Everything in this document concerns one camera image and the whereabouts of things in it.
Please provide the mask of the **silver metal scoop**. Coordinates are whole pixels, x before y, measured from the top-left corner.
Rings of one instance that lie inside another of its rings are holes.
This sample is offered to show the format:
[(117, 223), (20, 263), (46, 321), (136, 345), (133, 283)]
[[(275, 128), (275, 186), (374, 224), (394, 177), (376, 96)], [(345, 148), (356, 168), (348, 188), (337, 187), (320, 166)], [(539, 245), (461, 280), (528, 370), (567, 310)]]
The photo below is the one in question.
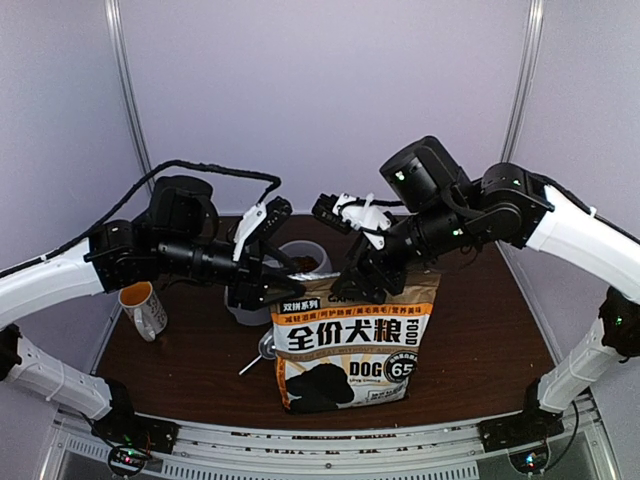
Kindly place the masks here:
[(276, 349), (274, 342), (274, 333), (270, 329), (267, 331), (258, 342), (258, 355), (251, 360), (246, 366), (244, 366), (239, 372), (239, 376), (245, 375), (253, 366), (258, 364), (261, 360), (272, 361), (276, 358)]

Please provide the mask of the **brown white pet food bag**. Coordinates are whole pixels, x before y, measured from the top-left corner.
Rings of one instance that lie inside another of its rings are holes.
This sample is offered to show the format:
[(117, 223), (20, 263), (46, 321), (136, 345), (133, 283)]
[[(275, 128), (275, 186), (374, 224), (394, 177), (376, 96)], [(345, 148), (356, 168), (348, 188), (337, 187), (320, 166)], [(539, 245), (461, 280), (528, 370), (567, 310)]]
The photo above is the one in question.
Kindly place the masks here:
[(276, 380), (291, 414), (404, 399), (440, 276), (412, 272), (403, 292), (382, 304), (337, 295), (332, 284), (308, 281), (303, 297), (270, 308)]

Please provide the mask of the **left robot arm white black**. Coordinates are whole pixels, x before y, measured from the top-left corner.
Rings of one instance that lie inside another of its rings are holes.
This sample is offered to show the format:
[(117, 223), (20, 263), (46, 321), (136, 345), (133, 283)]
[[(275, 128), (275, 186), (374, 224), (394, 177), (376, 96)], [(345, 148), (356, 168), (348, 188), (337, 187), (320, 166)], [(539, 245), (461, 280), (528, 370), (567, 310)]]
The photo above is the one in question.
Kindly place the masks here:
[(256, 311), (295, 299), (304, 286), (295, 265), (268, 240), (291, 213), (281, 197), (259, 202), (231, 242), (217, 240), (213, 188), (191, 176), (157, 180), (149, 206), (135, 220), (91, 228), (63, 252), (36, 258), (1, 275), (1, 378), (83, 414), (97, 434), (133, 444), (146, 436), (126, 387), (85, 375), (37, 348), (17, 320), (67, 300), (113, 293), (174, 275), (223, 285), (231, 306)]

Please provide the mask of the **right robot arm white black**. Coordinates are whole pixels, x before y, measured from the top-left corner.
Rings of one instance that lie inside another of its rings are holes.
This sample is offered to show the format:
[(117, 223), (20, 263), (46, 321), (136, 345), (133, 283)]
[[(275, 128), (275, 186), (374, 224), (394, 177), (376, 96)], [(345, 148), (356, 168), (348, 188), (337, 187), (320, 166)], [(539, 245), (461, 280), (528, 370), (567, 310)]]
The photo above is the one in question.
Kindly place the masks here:
[(471, 180), (440, 141), (426, 136), (388, 159), (380, 173), (409, 216), (367, 227), (383, 241), (359, 241), (333, 283), (340, 296), (381, 304), (405, 287), (409, 266), (456, 249), (502, 241), (565, 260), (609, 288), (588, 333), (535, 382), (533, 404), (513, 419), (519, 440), (535, 440), (614, 362), (639, 353), (639, 241), (554, 180), (511, 163)]

